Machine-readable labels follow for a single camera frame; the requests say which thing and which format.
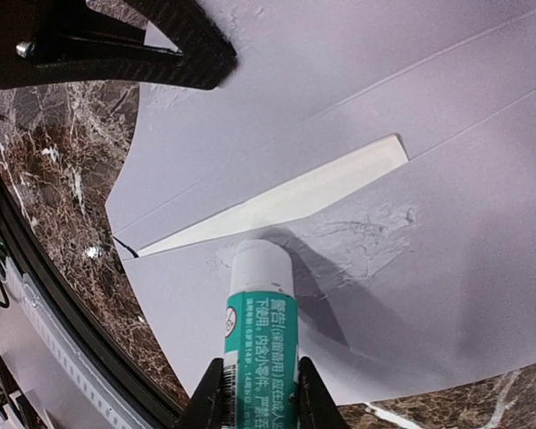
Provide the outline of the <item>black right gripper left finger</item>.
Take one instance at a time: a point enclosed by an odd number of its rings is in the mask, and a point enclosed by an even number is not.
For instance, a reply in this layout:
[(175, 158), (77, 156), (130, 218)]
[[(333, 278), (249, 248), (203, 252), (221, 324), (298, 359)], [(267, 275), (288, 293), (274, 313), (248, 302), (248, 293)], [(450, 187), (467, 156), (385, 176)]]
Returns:
[(223, 416), (223, 360), (214, 358), (180, 416), (180, 429), (219, 429)]

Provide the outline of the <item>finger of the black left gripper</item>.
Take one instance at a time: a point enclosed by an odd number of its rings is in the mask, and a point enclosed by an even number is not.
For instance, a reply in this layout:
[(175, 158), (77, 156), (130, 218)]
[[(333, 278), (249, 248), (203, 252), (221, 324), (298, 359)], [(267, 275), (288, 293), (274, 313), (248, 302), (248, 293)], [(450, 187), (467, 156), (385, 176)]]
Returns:
[(90, 58), (234, 58), (230, 41), (196, 1), (127, 1), (178, 50), (144, 45), (142, 29), (85, 6), (84, 53)]

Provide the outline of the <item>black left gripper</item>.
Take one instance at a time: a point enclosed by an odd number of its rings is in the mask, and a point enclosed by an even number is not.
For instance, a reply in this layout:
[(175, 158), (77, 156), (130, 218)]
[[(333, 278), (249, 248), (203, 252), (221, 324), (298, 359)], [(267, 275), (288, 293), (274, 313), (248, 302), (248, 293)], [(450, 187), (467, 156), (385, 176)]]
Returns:
[(84, 1), (0, 1), (0, 89), (124, 80), (210, 90), (236, 65), (230, 49), (71, 38), (87, 13)]

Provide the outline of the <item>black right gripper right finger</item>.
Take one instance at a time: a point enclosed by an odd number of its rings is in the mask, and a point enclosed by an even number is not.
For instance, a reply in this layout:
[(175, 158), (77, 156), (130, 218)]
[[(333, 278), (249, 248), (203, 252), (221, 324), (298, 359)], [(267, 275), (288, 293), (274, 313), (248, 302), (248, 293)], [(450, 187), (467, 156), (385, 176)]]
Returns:
[(301, 429), (349, 429), (313, 361), (299, 361), (299, 409)]

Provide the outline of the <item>white green glue stick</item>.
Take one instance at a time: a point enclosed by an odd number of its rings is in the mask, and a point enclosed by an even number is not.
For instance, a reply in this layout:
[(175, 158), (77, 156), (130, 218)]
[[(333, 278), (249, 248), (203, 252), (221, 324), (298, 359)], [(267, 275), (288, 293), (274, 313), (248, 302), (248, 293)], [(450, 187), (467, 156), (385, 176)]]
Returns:
[(233, 258), (225, 311), (224, 428), (298, 426), (298, 307), (289, 253), (246, 240)]

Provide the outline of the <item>grey paper envelope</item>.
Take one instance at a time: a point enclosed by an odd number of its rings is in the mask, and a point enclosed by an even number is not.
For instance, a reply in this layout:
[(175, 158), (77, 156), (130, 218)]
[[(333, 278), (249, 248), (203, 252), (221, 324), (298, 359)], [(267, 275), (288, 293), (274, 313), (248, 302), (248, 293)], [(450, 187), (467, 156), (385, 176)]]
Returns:
[[(536, 363), (536, 1), (206, 1), (238, 68), (144, 84), (106, 202), (187, 392), (221, 355), (235, 250), (294, 260), (300, 349), (339, 404)], [(408, 162), (307, 218), (138, 252), (373, 142)]]

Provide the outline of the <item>cream lined letter paper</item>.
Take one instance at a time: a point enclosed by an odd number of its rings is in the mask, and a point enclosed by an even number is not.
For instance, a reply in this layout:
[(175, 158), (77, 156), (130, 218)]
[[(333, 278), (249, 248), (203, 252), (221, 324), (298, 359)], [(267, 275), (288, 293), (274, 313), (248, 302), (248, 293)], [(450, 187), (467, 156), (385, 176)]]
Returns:
[(148, 257), (307, 218), (407, 162), (400, 139), (390, 135), (175, 232), (138, 255)]

